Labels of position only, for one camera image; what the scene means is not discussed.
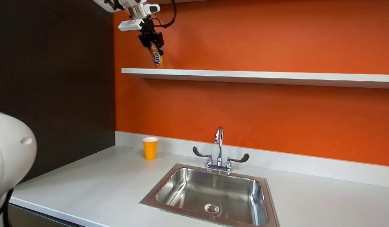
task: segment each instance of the countertop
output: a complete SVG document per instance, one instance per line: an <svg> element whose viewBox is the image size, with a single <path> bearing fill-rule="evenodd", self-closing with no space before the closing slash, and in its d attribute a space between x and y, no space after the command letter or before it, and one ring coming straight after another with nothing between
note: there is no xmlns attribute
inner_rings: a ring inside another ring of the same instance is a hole
<svg viewBox="0 0 389 227"><path fill-rule="evenodd" d="M139 204L176 163L205 162L161 152L146 161L140 149L114 146L19 184L10 202L85 227L217 227ZM233 166L268 180L281 227L389 227L389 187Z"/></svg>

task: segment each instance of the sink drain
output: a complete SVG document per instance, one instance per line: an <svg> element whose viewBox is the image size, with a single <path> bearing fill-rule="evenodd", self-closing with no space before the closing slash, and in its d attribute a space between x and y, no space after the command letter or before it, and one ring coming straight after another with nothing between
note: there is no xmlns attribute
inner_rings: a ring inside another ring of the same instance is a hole
<svg viewBox="0 0 389 227"><path fill-rule="evenodd" d="M212 204L206 204L204 206L204 209L208 212L208 213L212 213L212 214L216 214L219 212L219 207L215 206L215 205L212 205Z"/></svg>

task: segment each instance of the orange cup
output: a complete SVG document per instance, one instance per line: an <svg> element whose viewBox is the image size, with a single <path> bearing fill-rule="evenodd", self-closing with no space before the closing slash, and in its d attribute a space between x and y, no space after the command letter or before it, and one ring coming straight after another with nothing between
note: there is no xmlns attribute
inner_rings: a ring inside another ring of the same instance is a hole
<svg viewBox="0 0 389 227"><path fill-rule="evenodd" d="M143 138L144 152L146 160L154 160L156 156L156 147L158 145L158 138L146 137Z"/></svg>

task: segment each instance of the sink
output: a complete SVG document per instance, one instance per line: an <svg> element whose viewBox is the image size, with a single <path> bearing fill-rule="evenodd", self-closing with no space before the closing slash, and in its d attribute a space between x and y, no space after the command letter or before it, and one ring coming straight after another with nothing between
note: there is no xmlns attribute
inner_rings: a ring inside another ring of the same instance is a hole
<svg viewBox="0 0 389 227"><path fill-rule="evenodd" d="M140 204L235 227L279 227L267 180L176 164Z"/></svg>

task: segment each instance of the faucet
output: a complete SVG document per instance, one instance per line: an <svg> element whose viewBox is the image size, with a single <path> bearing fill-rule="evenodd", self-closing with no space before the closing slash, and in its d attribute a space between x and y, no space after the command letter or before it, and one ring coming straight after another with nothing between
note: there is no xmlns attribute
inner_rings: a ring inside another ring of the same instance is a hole
<svg viewBox="0 0 389 227"><path fill-rule="evenodd" d="M224 130L222 127L218 127L216 133L215 133L215 139L214 142L219 144L218 147L218 158L217 162L215 163L213 161L213 156L212 155L203 155L201 154L197 147L193 147L193 152L195 155L199 157L207 157L209 158L206 163L206 167L210 169L217 169L217 170L223 170L223 171L232 171L232 163L231 161L235 162L246 162L249 159L249 154L244 154L244 156L241 159L234 159L234 158L229 158L227 159L227 162L225 166L223 166L223 161L222 161L222 142L223 142L223 137L224 137Z"/></svg>

